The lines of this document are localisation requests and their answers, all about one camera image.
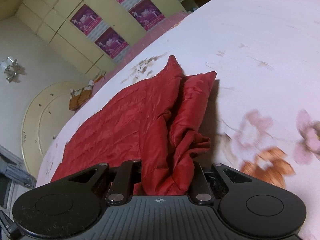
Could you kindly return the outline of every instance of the orange flower print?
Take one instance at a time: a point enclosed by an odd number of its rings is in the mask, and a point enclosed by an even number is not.
[[[285,188],[283,176],[295,174],[291,165],[284,160],[286,156],[278,147],[269,148],[257,154],[253,163],[245,161],[240,171],[256,179]]]

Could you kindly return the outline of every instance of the bed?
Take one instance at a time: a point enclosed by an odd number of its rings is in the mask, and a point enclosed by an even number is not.
[[[300,236],[320,239],[319,8],[320,0],[212,0],[202,6],[70,119],[44,157],[37,186],[50,182],[66,143],[86,119],[123,88],[159,73],[175,55],[186,75],[218,74],[217,101],[209,99],[200,127],[212,148],[197,160],[268,177],[295,193],[308,211]]]

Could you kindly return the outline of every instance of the mattress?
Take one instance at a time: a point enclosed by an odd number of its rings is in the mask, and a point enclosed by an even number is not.
[[[200,131],[221,162],[298,195],[300,236],[320,239],[320,0],[212,0],[144,49],[74,115],[52,142],[37,186],[49,183],[78,127],[121,89],[175,55],[185,75],[217,72],[217,101]]]

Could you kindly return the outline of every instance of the red jacket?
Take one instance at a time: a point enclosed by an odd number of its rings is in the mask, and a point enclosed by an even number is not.
[[[198,129],[215,77],[184,77],[170,56],[158,75],[121,90],[80,126],[52,181],[101,162],[115,167],[141,159],[147,195],[185,194],[194,174],[192,158],[210,148]]]

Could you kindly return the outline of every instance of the folded red garment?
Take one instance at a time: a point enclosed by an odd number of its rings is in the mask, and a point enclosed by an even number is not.
[[[52,181],[101,162],[115,167],[141,159],[136,194],[185,194],[194,174],[192,158],[210,148],[198,129],[215,77],[184,77],[170,56],[159,74],[121,90],[80,126]]]

